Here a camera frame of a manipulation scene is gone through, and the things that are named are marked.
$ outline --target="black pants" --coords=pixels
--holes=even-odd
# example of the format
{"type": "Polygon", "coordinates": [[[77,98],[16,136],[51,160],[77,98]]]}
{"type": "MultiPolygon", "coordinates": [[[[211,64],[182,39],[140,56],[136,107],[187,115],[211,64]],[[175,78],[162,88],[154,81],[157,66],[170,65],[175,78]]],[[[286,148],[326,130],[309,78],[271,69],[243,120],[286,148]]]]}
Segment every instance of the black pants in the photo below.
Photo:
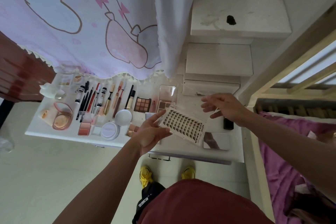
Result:
{"type": "Polygon", "coordinates": [[[142,189],[141,196],[142,199],[136,205],[136,213],[132,220],[132,224],[136,224],[140,218],[142,211],[145,207],[153,201],[163,190],[166,189],[158,182],[149,183],[145,188],[142,189]]]}

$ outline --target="yellow shoe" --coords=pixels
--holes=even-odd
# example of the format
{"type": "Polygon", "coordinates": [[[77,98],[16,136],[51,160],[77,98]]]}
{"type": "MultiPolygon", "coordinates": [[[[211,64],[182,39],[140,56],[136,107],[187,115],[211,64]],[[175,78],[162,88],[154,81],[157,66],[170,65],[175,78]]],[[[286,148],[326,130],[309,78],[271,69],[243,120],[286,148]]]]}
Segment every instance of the yellow shoe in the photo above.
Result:
{"type": "Polygon", "coordinates": [[[187,167],[184,172],[182,173],[182,179],[195,179],[195,168],[193,167],[187,167]]]}
{"type": "Polygon", "coordinates": [[[147,187],[148,183],[153,182],[152,173],[149,167],[142,166],[140,168],[140,182],[142,184],[142,188],[147,187]]]}

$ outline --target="floor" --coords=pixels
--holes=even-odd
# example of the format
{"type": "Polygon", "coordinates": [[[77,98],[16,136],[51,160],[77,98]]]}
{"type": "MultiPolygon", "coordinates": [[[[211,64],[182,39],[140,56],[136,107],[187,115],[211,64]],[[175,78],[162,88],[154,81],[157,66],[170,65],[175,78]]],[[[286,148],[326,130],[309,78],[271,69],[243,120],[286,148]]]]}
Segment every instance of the floor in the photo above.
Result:
{"type": "MultiPolygon", "coordinates": [[[[52,223],[71,199],[117,154],[117,149],[24,135],[39,103],[14,105],[0,136],[14,142],[10,153],[0,154],[0,219],[2,224],[52,223]]],[[[196,177],[250,198],[243,163],[221,165],[186,159],[154,160],[144,155],[137,164],[112,223],[131,223],[141,196],[139,168],[147,164],[154,179],[174,184],[180,170],[194,165],[196,177]]]]}

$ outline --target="purple bed sheet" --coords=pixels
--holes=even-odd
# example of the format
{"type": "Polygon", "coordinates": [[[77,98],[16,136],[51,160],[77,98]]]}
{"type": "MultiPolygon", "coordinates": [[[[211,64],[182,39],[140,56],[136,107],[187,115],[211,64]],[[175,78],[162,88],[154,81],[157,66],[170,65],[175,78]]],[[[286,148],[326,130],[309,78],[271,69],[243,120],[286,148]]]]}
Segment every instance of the purple bed sheet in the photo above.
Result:
{"type": "MultiPolygon", "coordinates": [[[[268,120],[287,126],[297,133],[307,136],[310,131],[316,135],[336,131],[336,124],[317,123],[305,119],[287,119],[272,116],[267,112],[259,115],[268,120]]],[[[305,183],[300,173],[278,154],[271,150],[263,141],[259,140],[260,152],[264,161],[269,193],[276,224],[299,224],[299,218],[285,216],[284,209],[290,204],[295,186],[305,183]]]]}

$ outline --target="maroon shirt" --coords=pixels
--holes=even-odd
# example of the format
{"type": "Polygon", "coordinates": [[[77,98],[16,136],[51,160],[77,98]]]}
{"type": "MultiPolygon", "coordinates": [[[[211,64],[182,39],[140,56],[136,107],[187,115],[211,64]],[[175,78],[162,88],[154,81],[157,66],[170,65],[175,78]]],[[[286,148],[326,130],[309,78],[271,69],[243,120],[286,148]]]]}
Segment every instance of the maroon shirt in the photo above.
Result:
{"type": "Polygon", "coordinates": [[[138,224],[274,224],[250,200],[197,179],[165,189],[143,210],[138,224]]]}

